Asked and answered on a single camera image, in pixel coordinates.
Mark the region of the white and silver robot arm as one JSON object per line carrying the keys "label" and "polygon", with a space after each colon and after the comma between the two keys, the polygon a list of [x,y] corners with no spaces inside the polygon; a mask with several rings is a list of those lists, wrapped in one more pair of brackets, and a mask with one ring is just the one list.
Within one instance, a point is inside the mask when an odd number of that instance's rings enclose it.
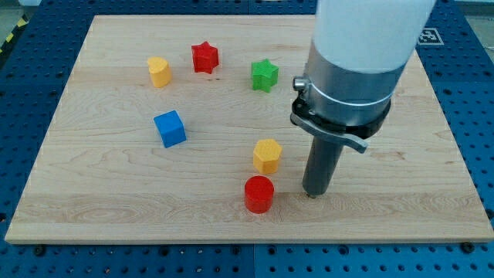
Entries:
{"label": "white and silver robot arm", "polygon": [[314,137],[363,153],[435,0],[319,0],[291,120]]}

